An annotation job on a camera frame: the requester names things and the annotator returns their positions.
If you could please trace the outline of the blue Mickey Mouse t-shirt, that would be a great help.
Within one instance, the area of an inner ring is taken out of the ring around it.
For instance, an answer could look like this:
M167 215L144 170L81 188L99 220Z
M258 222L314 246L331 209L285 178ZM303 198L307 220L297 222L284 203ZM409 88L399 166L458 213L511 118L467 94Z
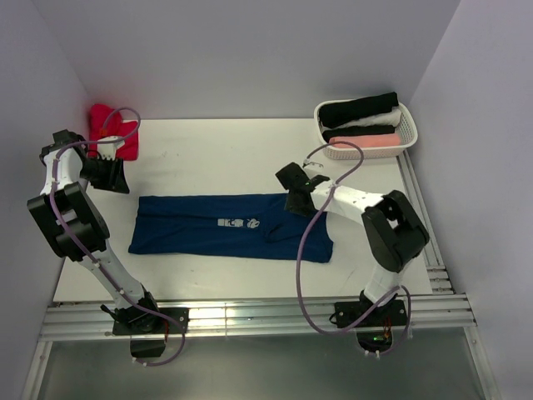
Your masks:
M310 220L286 211L285 203L284 193L140 197L128 251L296 260ZM328 263L332 253L322 216L306 241L303 260Z

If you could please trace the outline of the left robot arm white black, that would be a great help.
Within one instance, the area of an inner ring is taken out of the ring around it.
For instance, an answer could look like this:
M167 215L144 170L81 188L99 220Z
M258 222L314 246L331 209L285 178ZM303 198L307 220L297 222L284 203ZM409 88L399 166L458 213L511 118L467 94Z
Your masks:
M121 159L91 157L83 137L62 130L39 156L46 168L41 193L27 201L27 209L60 257L84 266L108 291L114 309L103 307L115 323L144 333L156 331L162 311L153 296L122 265L109 242L102 214L87 195L82 181L109 192L130 192Z

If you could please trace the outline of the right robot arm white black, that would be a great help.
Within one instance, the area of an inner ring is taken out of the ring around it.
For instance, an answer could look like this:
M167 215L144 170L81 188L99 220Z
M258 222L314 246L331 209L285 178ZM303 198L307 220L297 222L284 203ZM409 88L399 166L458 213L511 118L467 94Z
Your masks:
M301 236L296 254L296 294L303 302L301 261L306 241L318 219L333 213L361 225L375 260L371 279L361 292L362 319L377 325L385 319L388 303L399 290L404 269L417 258L430 237L423 222L403 192L387 194L347 187L342 182L353 174L353 167L337 179L311 175L306 164L291 162L276 173L287 191L285 209L309 217L311 221Z

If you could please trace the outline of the pink rolled shirt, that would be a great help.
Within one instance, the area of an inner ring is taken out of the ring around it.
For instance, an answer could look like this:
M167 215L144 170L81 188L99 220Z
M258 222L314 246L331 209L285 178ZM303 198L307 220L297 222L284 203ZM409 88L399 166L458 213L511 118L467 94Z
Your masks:
M401 137L398 133L388 133L381 135L363 135L355 137L332 137L329 143L336 148L349 148L343 142L353 143L359 148L382 148L402 145Z

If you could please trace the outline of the top black rolled shirt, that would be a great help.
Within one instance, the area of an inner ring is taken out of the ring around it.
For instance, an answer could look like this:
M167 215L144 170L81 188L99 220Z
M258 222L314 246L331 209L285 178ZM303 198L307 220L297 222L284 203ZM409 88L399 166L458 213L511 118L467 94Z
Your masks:
M337 128L351 121L390 113L398 105L397 93L387 92L377 96L321 105L317 116L324 127Z

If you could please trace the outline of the black rolled shirt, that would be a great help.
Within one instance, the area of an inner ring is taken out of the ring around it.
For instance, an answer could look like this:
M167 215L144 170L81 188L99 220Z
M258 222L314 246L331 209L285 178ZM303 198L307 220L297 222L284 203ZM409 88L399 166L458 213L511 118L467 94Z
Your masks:
M350 126L327 129L321 135L329 142L333 138L356 138L362 136L380 136L392 134L396 128L392 125L372 125L372 126Z
M397 93L387 92L377 96L321 105L317 116L324 127L337 128L351 121L390 113L398 105Z

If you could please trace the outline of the lower black rolled shirt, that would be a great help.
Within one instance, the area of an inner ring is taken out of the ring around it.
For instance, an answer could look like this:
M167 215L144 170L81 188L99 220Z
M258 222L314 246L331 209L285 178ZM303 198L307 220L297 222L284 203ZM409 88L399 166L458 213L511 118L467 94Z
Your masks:
M392 125L372 125L372 126L350 126L327 129L321 135L329 142L333 138L356 138L362 136L380 136L392 134L396 128Z

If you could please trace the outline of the white rolled shirt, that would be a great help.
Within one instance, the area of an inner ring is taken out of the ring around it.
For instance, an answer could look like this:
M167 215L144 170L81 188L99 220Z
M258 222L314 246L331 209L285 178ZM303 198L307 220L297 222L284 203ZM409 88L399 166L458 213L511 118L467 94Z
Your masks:
M394 107L391 112L381 113L370 117L352 120L341 125L341 128L348 127L370 127L370 126L393 126L396 127L401 121L402 112L400 108Z

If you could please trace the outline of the white plastic basket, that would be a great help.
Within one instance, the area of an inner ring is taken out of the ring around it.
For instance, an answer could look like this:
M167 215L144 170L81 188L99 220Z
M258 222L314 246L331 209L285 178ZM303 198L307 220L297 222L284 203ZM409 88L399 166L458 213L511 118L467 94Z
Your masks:
M318 142L320 145L325 145L326 141L323 139L321 129L321 121L319 118L319 111L323 106L334 104L334 103L346 103L348 102L348 99L342 99L342 100L329 100L325 102L321 102L318 105L316 105L313 113L313 117L315 120L315 132L318 139ZM401 143L396 146L388 146L388 147L364 147L362 149L365 159L377 159L377 158L395 158L398 157L401 153L403 153L408 148L412 147L418 140L418 131L416 128L415 121L406 107L405 104L402 102L399 102L398 106L401 117L400 117L400 123L396 127L396 132L398 133L399 138L401 139ZM343 148L343 147L333 147L333 146L327 146L321 149L324 155L327 158L330 158L332 160L337 161L348 161L348 160L358 160L361 158L361 154L357 151L356 148L350 147L350 148Z

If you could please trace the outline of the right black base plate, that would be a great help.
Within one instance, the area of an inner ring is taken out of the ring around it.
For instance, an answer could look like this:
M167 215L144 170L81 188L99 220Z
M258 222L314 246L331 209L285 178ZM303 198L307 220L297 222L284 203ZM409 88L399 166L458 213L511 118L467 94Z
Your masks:
M330 322L337 328L346 328L371 308L368 302L335 302ZM362 328L402 327L407 323L406 305L402 300L392 300L385 306L374 309L357 326Z

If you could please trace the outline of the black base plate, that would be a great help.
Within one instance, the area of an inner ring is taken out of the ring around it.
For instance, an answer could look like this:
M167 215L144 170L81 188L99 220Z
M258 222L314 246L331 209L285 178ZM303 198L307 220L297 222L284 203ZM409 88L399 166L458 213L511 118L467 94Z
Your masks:
M346 328L371 308L368 302L335 302L330 322L337 328ZM407 323L406 305L402 300L392 300L385 306L374 309L357 326L362 328L402 327Z
M113 336L168 335L187 332L189 309L186 307L165 307L159 313L166 318L144 313L132 307L124 312L117 312L113 323Z

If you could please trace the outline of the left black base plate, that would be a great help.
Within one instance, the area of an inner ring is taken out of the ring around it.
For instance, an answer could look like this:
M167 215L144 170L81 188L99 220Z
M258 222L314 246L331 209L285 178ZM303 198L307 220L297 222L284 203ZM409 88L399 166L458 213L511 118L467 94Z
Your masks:
M117 312L113 323L113 336L168 335L187 332L189 309L186 307L165 307L159 313L166 318L144 313L132 307L124 312Z

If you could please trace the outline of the aluminium rail frame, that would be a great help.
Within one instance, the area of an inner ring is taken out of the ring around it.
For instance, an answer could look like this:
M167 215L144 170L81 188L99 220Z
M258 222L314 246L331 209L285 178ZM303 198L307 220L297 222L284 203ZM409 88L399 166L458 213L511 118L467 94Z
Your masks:
M165 308L188 308L188 338L232 338L309 334L296 299L291 262L192 255L135 256L128 252L136 202L126 201L112 217L112 249L137 279L146 283ZM89 283L82 297L74 290L87 275L65 262L52 305L47 309L22 392L37 398L54 343L109 340L111 322L99 309L109 303ZM436 240L430 240L407 271L414 329L461 328L485 399L500 391L482 346L468 297L453 288Z

